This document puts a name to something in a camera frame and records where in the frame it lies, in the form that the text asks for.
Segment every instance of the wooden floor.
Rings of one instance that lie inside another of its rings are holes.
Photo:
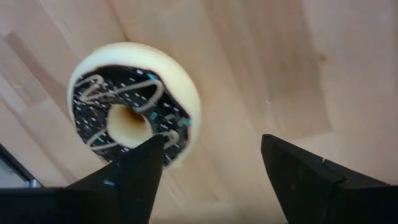
[[[203,103],[153,222],[285,223],[263,133],[398,184],[397,16],[395,0],[0,0],[0,141],[46,186],[104,166],[70,122],[68,80],[93,49],[142,42]]]

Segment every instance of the white donut edge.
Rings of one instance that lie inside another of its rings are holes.
[[[191,153],[198,138],[201,124],[200,97],[188,73],[167,54],[144,44],[121,42],[105,45],[87,56],[74,70],[68,87],[68,109],[74,122],[72,111],[73,89],[75,82],[89,72],[106,65],[124,65],[128,67],[152,70],[162,79],[169,93],[189,114],[192,119],[188,128],[188,144],[183,152],[169,165],[180,167]]]

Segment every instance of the donut hole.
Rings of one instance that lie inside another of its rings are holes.
[[[118,143],[135,148],[150,139],[152,127],[143,115],[124,105],[113,105],[108,113],[109,135]]]

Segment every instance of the donut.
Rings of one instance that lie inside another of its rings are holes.
[[[164,168],[192,150],[200,98],[186,71],[144,44],[109,44],[72,73],[68,109],[82,141],[103,161],[118,160],[155,134],[165,138]]]

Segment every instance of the light wood plank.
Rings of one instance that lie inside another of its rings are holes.
[[[19,119],[69,184],[104,166],[52,99],[30,107]]]
[[[238,0],[205,0],[209,20],[233,71],[233,77],[249,108],[249,119],[258,133],[280,134],[274,121],[271,95],[267,88],[267,73],[256,55],[257,45],[247,25],[248,19]]]
[[[107,0],[39,1],[79,57],[102,45],[125,40]]]
[[[120,20],[123,30],[128,39],[136,35],[135,26],[142,21],[147,21],[156,16],[156,14],[166,10],[168,7],[181,0],[134,0],[119,1],[109,0],[111,8],[114,9],[116,17]]]
[[[67,86],[79,60],[49,16],[42,10],[27,27],[5,40],[69,117]]]
[[[275,195],[265,193],[271,186],[259,151],[259,134],[247,122],[243,96],[202,3],[181,2],[159,16],[173,56],[188,70],[202,98],[200,143],[238,210],[247,221],[282,222]],[[248,161],[250,166],[244,169],[238,165]]]
[[[66,185],[65,176],[1,101],[0,114],[1,144],[43,185]]]
[[[36,0],[0,1],[0,36],[24,27],[40,11]]]
[[[0,95],[13,111],[21,113],[28,106],[18,93],[10,86],[7,80],[0,74]]]
[[[305,9],[315,46],[328,58],[322,82],[338,148],[336,161],[398,183],[397,27],[393,1],[312,1]]]
[[[40,82],[37,81],[15,51],[1,39],[0,73],[27,106],[33,106],[48,97]]]
[[[297,139],[330,132],[317,55],[300,1],[241,2],[280,135]]]

